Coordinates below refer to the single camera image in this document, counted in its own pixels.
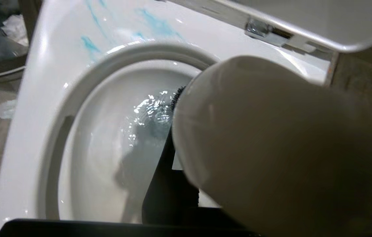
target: water in toilet bowl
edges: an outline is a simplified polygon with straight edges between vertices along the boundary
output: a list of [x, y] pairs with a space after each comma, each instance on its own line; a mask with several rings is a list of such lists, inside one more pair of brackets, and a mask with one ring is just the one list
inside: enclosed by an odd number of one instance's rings
[[115, 72], [90, 93], [65, 146], [60, 219], [141, 222], [142, 201], [171, 126], [171, 99], [199, 72], [153, 60]]

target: toilet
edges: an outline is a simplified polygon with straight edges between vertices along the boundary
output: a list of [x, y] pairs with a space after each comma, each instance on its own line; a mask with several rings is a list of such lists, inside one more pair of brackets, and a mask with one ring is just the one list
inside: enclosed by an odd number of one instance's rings
[[[324, 85], [332, 59], [327, 48], [372, 45], [372, 23], [357, 35], [349, 22], [345, 27], [354, 32], [343, 36], [336, 27], [296, 19], [298, 6], [316, 5], [303, 0], [290, 14], [286, 3], [274, 8], [263, 1], [257, 20], [251, 6], [237, 1], [174, 2], [44, 1], [1, 165], [0, 229], [13, 219], [141, 223], [179, 87], [239, 55]], [[238, 20], [223, 19], [237, 12], [247, 16], [235, 18], [248, 21], [246, 31]], [[316, 49], [327, 57], [313, 54]], [[216, 206], [206, 195], [199, 201]]]

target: white ceramic toilet bowl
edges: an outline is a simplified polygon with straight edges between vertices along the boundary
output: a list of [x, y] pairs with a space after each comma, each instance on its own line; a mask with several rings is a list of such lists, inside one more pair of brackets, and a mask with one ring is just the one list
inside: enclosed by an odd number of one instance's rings
[[45, 1], [0, 171], [0, 229], [16, 218], [139, 223], [171, 96], [237, 55], [317, 84], [329, 66], [170, 2]]

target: toilet brush bristles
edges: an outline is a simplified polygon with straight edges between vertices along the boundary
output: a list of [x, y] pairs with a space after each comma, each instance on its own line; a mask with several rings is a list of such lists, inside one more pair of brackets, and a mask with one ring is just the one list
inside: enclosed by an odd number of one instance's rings
[[180, 95], [182, 94], [183, 90], [185, 89], [186, 87], [180, 87], [177, 92], [174, 94], [174, 97], [173, 99], [171, 100], [171, 104], [170, 104], [170, 108], [171, 108], [171, 111], [174, 111], [174, 108], [176, 107], [176, 104], [177, 104], [177, 100], [179, 100], [180, 98]]

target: dark object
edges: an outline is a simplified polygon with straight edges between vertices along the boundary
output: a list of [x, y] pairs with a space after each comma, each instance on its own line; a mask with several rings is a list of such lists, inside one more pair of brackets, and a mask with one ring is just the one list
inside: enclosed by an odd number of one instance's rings
[[177, 92], [174, 94], [174, 97], [171, 100], [171, 104], [170, 104], [171, 111], [174, 111], [174, 107], [176, 107], [177, 100], [179, 100], [180, 95], [182, 94], [185, 88], [186, 87], [180, 87], [179, 89], [177, 89]]
[[18, 0], [19, 8], [24, 16], [25, 28], [27, 28], [28, 41], [31, 42], [35, 24], [37, 23], [42, 0]]
[[171, 129], [142, 204], [142, 222], [204, 228], [244, 229], [220, 208], [198, 207], [199, 190], [183, 171], [171, 169], [174, 161]]
[[101, 222], [13, 220], [0, 230], [0, 237], [208, 237], [258, 236], [245, 230], [185, 228]]

